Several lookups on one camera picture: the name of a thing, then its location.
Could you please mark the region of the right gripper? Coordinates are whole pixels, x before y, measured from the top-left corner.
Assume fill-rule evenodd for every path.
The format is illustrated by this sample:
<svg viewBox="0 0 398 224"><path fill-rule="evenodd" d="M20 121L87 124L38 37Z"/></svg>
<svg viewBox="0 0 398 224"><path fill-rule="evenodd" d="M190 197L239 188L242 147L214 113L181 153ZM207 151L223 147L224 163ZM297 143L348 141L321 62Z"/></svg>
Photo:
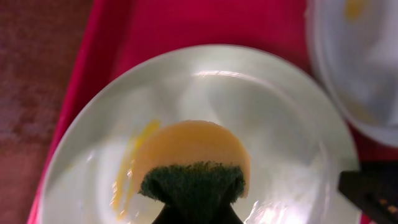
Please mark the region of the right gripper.
<svg viewBox="0 0 398 224"><path fill-rule="evenodd" d="M340 172L338 190L371 220L397 224L397 161L366 161Z"/></svg>

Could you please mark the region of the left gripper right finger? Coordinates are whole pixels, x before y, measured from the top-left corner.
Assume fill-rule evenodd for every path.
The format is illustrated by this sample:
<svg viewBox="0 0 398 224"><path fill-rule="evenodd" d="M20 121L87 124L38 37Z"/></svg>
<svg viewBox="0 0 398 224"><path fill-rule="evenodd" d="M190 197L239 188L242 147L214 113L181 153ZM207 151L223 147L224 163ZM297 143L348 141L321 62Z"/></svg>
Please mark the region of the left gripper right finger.
<svg viewBox="0 0 398 224"><path fill-rule="evenodd" d="M198 222L202 224L243 224L231 204L219 207L200 207Z"/></svg>

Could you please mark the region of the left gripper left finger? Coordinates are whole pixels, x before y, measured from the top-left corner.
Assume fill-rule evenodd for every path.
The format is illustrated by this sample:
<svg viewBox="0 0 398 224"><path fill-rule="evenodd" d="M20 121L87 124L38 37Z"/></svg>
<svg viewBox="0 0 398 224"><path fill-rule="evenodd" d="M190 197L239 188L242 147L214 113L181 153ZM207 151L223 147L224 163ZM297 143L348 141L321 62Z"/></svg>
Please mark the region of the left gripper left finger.
<svg viewBox="0 0 398 224"><path fill-rule="evenodd" d="M152 224L191 224L197 222L198 209L165 204Z"/></svg>

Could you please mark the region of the yellow green sponge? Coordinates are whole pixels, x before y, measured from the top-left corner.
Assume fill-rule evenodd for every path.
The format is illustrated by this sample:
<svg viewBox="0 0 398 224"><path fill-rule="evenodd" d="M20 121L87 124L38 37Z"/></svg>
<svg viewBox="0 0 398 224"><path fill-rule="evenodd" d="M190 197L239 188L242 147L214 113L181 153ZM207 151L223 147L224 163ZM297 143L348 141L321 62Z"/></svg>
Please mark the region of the yellow green sponge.
<svg viewBox="0 0 398 224"><path fill-rule="evenodd" d="M217 207L248 195L251 160L228 129L187 120L150 134L131 171L135 193L176 207Z"/></svg>

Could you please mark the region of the pale green plate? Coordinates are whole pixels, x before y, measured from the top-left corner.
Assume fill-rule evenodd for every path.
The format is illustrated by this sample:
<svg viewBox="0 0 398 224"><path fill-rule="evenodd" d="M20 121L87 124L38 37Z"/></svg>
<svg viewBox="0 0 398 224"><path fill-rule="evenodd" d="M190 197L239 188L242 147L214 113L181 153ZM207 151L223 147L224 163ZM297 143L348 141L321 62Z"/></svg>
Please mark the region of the pale green plate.
<svg viewBox="0 0 398 224"><path fill-rule="evenodd" d="M244 223L359 223L337 189L358 157L330 100L285 60L230 45L160 55L103 88L55 151L39 223L117 223L110 202L121 161L154 119L212 121L242 141L251 182L233 208Z"/></svg>

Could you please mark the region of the pale blue top plate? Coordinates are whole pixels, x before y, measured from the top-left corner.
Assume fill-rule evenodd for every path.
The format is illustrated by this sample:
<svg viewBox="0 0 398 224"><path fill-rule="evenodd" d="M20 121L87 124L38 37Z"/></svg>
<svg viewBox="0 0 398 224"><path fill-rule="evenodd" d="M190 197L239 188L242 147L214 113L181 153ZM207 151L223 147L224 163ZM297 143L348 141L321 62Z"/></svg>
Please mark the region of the pale blue top plate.
<svg viewBox="0 0 398 224"><path fill-rule="evenodd" d="M397 146L397 0L311 0L307 45L317 78L362 134Z"/></svg>

